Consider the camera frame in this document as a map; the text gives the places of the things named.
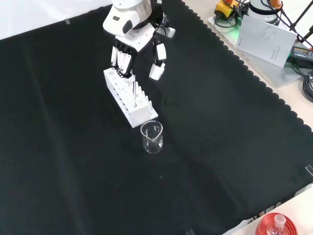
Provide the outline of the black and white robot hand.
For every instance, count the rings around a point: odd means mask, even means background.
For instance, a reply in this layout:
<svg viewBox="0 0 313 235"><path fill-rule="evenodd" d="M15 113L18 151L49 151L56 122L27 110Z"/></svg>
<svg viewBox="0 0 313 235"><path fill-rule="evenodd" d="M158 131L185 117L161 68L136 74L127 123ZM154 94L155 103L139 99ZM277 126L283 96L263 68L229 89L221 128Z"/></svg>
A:
<svg viewBox="0 0 313 235"><path fill-rule="evenodd" d="M164 73L167 54L163 37L173 38L176 30L171 27L167 16L164 15L161 24L153 26L148 23L142 28L132 29L125 36L116 36L113 41L111 68L117 74L130 80L136 56L146 47L153 47L155 56L149 77L159 80Z"/></svg>

